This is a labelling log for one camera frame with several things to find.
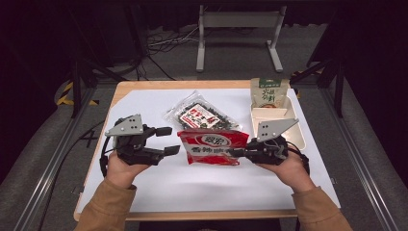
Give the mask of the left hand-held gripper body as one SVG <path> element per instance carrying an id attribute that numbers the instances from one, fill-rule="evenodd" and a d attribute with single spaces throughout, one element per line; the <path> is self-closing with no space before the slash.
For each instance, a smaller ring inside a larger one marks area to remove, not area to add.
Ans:
<path id="1" fill-rule="evenodd" d="M 156 166 L 164 157 L 164 151 L 146 147 L 146 141 L 156 136 L 155 127 L 148 127 L 141 121 L 141 115 L 120 118 L 113 128 L 105 133 L 113 138 L 113 149 L 128 165 Z"/>

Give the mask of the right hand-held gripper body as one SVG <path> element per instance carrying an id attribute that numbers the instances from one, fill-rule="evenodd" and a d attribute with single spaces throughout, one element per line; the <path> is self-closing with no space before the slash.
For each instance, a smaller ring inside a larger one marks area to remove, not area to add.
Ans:
<path id="1" fill-rule="evenodd" d="M 279 166 L 288 158 L 290 151 L 298 154 L 299 149 L 282 136 L 297 122 L 297 118 L 260 121 L 257 135 L 246 146 L 244 156 L 254 164 Z"/>

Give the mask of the white plastic divided storage box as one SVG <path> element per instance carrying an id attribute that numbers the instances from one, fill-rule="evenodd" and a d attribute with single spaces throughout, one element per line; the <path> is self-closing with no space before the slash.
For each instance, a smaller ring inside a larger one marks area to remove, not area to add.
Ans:
<path id="1" fill-rule="evenodd" d="M 253 108 L 251 118 L 254 136 L 259 142 L 271 141 L 282 136 L 300 150 L 306 147 L 300 118 L 288 96 L 284 98 L 282 108 Z"/>

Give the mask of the red seasoning packet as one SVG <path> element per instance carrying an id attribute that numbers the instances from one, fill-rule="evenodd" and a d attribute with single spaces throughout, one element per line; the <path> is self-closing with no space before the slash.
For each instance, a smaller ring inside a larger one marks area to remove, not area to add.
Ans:
<path id="1" fill-rule="evenodd" d="M 235 130 L 187 129 L 177 133 L 187 152 L 189 164 L 237 166 L 231 148 L 246 147 L 249 135 Z"/>

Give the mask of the beige and green seasoning packet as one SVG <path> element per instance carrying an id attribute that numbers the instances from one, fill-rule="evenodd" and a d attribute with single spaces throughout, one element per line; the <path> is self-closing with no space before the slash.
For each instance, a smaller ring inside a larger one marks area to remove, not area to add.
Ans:
<path id="1" fill-rule="evenodd" d="M 288 79 L 253 78 L 250 80 L 252 108 L 281 108 L 290 88 Z"/>

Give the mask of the person's left hand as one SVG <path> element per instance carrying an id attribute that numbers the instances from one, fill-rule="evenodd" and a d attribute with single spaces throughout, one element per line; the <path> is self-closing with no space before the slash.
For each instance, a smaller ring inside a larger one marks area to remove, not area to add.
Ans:
<path id="1" fill-rule="evenodd" d="M 135 178 L 147 169 L 148 165 L 129 166 L 114 151 L 109 156 L 106 179 L 120 188 L 129 189 Z"/>

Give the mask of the person's right hand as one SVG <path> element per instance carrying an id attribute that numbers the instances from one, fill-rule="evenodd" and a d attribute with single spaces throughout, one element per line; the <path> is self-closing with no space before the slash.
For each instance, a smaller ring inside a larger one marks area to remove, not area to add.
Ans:
<path id="1" fill-rule="evenodd" d="M 288 158 L 279 166 L 258 164 L 258 167 L 275 173 L 294 193 L 304 193 L 316 187 L 303 167 L 301 158 L 292 152 L 289 152 Z"/>

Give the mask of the clear packet of dark spices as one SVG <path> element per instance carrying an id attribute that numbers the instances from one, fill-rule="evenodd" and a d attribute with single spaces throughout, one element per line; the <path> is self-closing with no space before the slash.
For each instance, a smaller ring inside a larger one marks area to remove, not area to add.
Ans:
<path id="1" fill-rule="evenodd" d="M 178 130 L 212 129 L 241 131 L 242 126 L 232 117 L 219 110 L 195 90 L 179 101 L 164 115 L 164 119 Z"/>

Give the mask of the black metal stand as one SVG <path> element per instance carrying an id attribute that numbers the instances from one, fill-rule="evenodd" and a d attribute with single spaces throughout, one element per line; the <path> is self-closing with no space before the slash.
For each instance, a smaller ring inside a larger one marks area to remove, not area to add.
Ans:
<path id="1" fill-rule="evenodd" d="M 75 118 L 81 111 L 84 105 L 83 96 L 81 93 L 81 84 L 84 83 L 86 88 L 95 88 L 97 85 L 96 75 L 93 73 L 94 70 L 101 72 L 107 77 L 117 81 L 125 81 L 125 78 L 112 72 L 106 67 L 103 67 L 89 59 L 79 58 L 74 59 L 71 62 L 71 80 L 73 83 L 73 102 L 74 109 L 72 113 L 72 118 Z"/>
<path id="2" fill-rule="evenodd" d="M 314 72 L 321 71 L 317 79 L 317 86 L 321 89 L 327 89 L 333 80 L 335 83 L 334 94 L 334 109 L 338 117 L 343 116 L 342 103 L 343 103 L 343 89 L 344 89 L 344 65 L 341 61 L 326 60 L 317 63 L 299 74 L 291 77 L 290 84 L 296 84 L 301 80 L 311 76 Z"/>

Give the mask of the yellow and black striped tape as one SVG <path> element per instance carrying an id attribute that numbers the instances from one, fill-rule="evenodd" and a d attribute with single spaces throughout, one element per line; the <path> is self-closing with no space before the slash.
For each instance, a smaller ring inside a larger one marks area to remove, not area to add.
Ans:
<path id="1" fill-rule="evenodd" d="M 73 106 L 74 105 L 74 101 L 71 99 L 68 99 L 68 94 L 69 92 L 73 89 L 73 82 L 69 81 L 64 89 L 63 92 L 61 93 L 60 98 L 57 100 L 57 105 L 69 105 L 69 106 Z"/>

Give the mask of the grey metal floor stand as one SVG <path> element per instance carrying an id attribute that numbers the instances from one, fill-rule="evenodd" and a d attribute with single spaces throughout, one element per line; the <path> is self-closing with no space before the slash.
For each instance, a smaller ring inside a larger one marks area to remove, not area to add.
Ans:
<path id="1" fill-rule="evenodd" d="M 196 71 L 202 72 L 205 64 L 205 29 L 206 28 L 270 28 L 273 33 L 266 41 L 268 52 L 275 71 L 281 73 L 283 66 L 276 50 L 276 44 L 283 26 L 287 7 L 272 12 L 207 12 L 204 6 L 199 8 L 199 41 L 196 59 Z"/>

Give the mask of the aluminium floor rail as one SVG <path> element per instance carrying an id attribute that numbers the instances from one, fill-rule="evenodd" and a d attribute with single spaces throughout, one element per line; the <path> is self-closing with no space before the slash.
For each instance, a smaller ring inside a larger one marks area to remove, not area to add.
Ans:
<path id="1" fill-rule="evenodd" d="M 376 213 L 376 216 L 381 223 L 383 230 L 400 231 L 344 120 L 338 116 L 337 111 L 334 108 L 334 98 L 331 96 L 329 90 L 326 89 L 320 90 L 320 94 L 328 106 L 330 114 L 334 117 L 335 123 L 347 146 L 350 162 L 356 170 L 360 182 L 369 198 L 370 204 Z"/>
<path id="2" fill-rule="evenodd" d="M 53 152 L 43 174 L 40 176 L 36 187 L 27 202 L 22 214 L 19 217 L 13 231 L 28 231 L 29 226 L 33 222 L 40 204 L 42 203 L 45 196 L 47 196 L 54 180 L 57 176 L 57 171 L 59 166 L 63 162 L 64 154 L 67 153 L 68 143 L 70 142 L 72 135 L 77 128 L 79 121 L 91 101 L 95 89 L 90 88 L 84 90 L 83 96 L 80 98 L 80 107 L 77 110 L 75 117 L 71 117 L 68 120 L 67 126 L 64 130 L 62 139 L 59 141 L 55 151 Z"/>

